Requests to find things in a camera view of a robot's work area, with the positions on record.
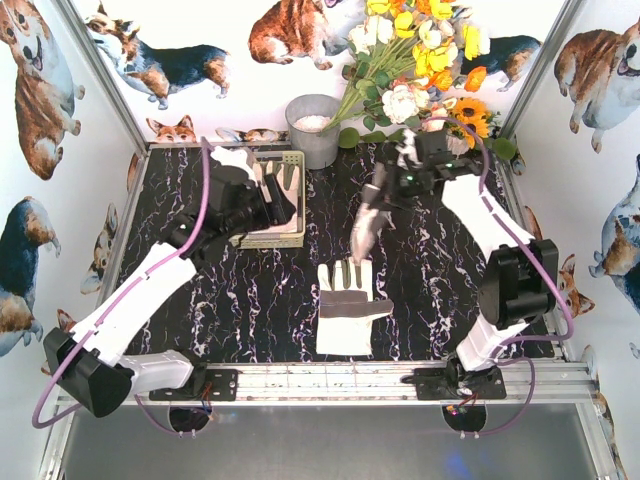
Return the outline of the yellow-green storage basket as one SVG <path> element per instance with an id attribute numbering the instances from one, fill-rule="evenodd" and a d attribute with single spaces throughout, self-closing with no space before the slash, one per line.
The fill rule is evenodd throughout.
<path id="1" fill-rule="evenodd" d="M 286 151 L 264 151 L 252 152 L 255 156 L 255 162 L 260 163 L 273 160 L 274 162 L 282 162 L 287 165 L 299 165 L 301 169 L 300 187 L 298 193 L 298 206 L 300 207 L 301 218 L 298 220 L 298 231 L 293 233 L 276 233 L 276 234 L 256 234 L 256 231 L 236 235 L 230 239 L 231 244 L 236 249 L 297 249 L 304 244 L 306 232 L 306 192 L 305 192 L 305 155 L 299 150 Z M 279 200 L 282 203 L 285 213 L 295 211 L 295 208 L 287 201 L 283 195 L 283 191 L 278 184 Z"/>

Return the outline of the white grey glove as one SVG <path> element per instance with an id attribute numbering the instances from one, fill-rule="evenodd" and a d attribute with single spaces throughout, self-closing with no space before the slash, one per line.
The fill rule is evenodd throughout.
<path id="1" fill-rule="evenodd" d="M 320 287 L 316 353 L 318 355 L 370 356 L 375 320 L 389 316 L 393 302 L 373 299 L 373 267 L 370 260 L 356 265 L 351 258 L 336 261 L 333 276 L 327 264 L 319 264 Z"/>
<path id="2" fill-rule="evenodd" d="M 365 184 L 350 235 L 351 258 L 356 265 L 368 258 L 379 232 L 392 224 L 391 205 L 380 187 Z"/>

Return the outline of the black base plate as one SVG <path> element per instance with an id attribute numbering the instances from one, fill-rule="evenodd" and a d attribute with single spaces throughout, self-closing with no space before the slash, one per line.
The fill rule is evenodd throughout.
<path id="1" fill-rule="evenodd" d="M 159 389 L 149 393 L 152 401 L 230 401 L 236 399 L 237 369 L 196 368 L 179 388 Z"/>
<path id="2" fill-rule="evenodd" d="M 465 400 L 473 395 L 480 400 L 507 397 L 502 372 L 497 368 L 453 377 L 444 368 L 419 368 L 403 376 L 400 382 L 412 385 L 419 400 Z"/>

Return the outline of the artificial flower bouquet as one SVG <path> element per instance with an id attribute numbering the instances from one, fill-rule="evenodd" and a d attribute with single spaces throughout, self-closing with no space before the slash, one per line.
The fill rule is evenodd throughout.
<path id="1" fill-rule="evenodd" d="M 463 149 L 487 144 L 496 125 L 475 93 L 498 72 L 511 84 L 523 54 L 513 39 L 490 37 L 455 1 L 368 1 L 347 44 L 347 84 L 322 132 L 350 119 L 369 132 L 445 129 Z"/>

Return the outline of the aluminium front rail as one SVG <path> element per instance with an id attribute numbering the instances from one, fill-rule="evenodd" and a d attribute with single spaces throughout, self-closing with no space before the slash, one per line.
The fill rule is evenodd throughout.
<path id="1" fill-rule="evenodd" d="M 419 368 L 444 368 L 439 361 L 418 363 L 356 362 L 305 363 L 265 365 L 214 365 L 213 369 L 237 369 L 238 388 L 235 402 L 272 404 L 275 402 L 337 404 L 396 404 L 425 401 L 453 404 L 465 400 L 517 403 L 529 392 L 538 403 L 582 401 L 595 396 L 598 383 L 582 364 L 537 359 L 533 363 L 517 360 L 508 366 L 497 367 L 502 372 L 507 397 L 503 400 L 480 400 L 475 395 L 465 400 L 419 400 L 412 385 L 400 379 Z M 128 394 L 123 403 L 131 404 L 135 396 L 144 401 L 165 404 L 195 404 L 196 401 L 152 401 L 149 393 L 161 387 L 142 387 Z"/>

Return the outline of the grey metal bucket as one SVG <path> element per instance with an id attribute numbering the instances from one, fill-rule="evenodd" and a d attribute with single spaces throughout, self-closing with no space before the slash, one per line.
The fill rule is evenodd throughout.
<path id="1" fill-rule="evenodd" d="M 306 94 L 293 99 L 285 109 L 291 145 L 304 153 L 309 170 L 329 167 L 337 157 L 340 124 L 330 124 L 339 106 L 334 97 Z"/>

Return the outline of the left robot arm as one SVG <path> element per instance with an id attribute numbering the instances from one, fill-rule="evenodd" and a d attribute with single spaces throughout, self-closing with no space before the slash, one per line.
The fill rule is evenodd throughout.
<path id="1" fill-rule="evenodd" d="M 113 413 L 130 396 L 164 391 L 193 399 L 205 389 L 206 368 L 187 352 L 126 355 L 131 340 L 179 288 L 196 276 L 232 237 L 296 223 L 301 170 L 292 178 L 267 171 L 258 181 L 237 167 L 215 167 L 203 176 L 197 205 L 175 215 L 134 273 L 91 315 L 70 330 L 53 329 L 44 340 L 56 385 L 95 417 Z"/>

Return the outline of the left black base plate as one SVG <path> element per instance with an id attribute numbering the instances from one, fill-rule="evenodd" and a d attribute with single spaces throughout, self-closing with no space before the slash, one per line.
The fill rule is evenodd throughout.
<path id="1" fill-rule="evenodd" d="M 237 369 L 196 368 L 179 388 L 159 389 L 149 393 L 152 401 L 230 401 L 236 399 Z"/>

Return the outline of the white work glove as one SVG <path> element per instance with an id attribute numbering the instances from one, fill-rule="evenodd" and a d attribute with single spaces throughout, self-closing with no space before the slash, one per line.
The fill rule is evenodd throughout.
<path id="1" fill-rule="evenodd" d="M 263 185 L 263 177 L 266 174 L 274 174 L 276 180 L 280 185 L 283 195 L 287 198 L 287 201 L 295 208 L 294 213 L 286 224 L 269 226 L 266 229 L 257 230 L 256 234 L 276 234 L 276 233 L 293 233 L 298 231 L 298 220 L 301 218 L 300 207 L 298 206 L 298 193 L 300 187 L 300 174 L 301 169 L 299 165 L 287 165 L 282 162 L 274 162 L 270 160 L 268 162 L 260 163 L 256 161 L 253 164 L 253 172 L 256 180 L 260 184 L 263 193 L 266 195 L 266 199 L 270 200 L 269 191 L 266 186 Z"/>

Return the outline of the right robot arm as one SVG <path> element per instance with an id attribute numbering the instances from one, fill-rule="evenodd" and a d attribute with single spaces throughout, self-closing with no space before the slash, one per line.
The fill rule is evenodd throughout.
<path id="1" fill-rule="evenodd" d="M 550 240 L 538 240 L 521 228 L 486 186 L 490 155 L 481 161 L 455 157 L 444 131 L 403 130 L 397 155 L 376 165 L 362 193 L 365 247 L 395 209 L 411 209 L 423 196 L 439 199 L 479 247 L 485 270 L 478 288 L 479 316 L 456 347 L 465 373 L 488 370 L 527 325 L 552 310 L 558 252 Z"/>

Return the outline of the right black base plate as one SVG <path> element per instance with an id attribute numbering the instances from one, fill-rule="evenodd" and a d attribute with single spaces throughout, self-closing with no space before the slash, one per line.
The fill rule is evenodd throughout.
<path id="1" fill-rule="evenodd" d="M 465 400 L 473 395 L 480 400 L 507 397 L 502 372 L 497 368 L 453 377 L 444 368 L 419 368 L 403 376 L 400 382 L 412 385 L 419 400 Z"/>

